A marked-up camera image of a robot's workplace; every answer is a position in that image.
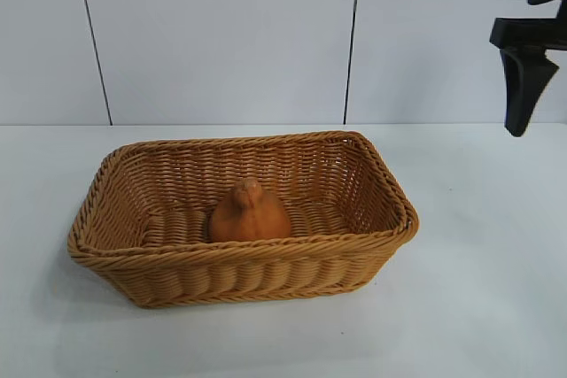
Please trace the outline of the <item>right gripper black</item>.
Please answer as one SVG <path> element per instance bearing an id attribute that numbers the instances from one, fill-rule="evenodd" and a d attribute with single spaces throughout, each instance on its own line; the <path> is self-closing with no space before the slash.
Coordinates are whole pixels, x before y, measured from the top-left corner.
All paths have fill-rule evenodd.
<path id="1" fill-rule="evenodd" d="M 540 96 L 559 70 L 546 50 L 566 51 L 566 22 L 558 18 L 496 18 L 489 42 L 501 49 L 506 81 L 504 126 L 514 137 L 521 137 Z"/>

